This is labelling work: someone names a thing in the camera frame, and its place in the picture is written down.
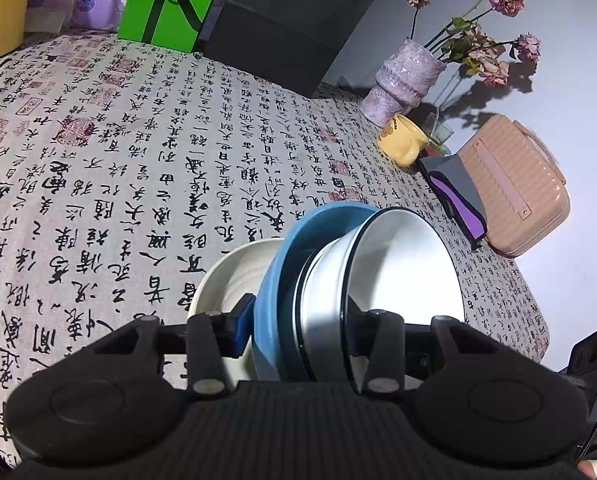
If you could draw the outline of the person right hand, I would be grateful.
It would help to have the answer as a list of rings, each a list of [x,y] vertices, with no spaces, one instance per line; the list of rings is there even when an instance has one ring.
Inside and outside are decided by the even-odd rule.
[[[589,480],[597,480],[597,460],[581,460],[577,469]]]

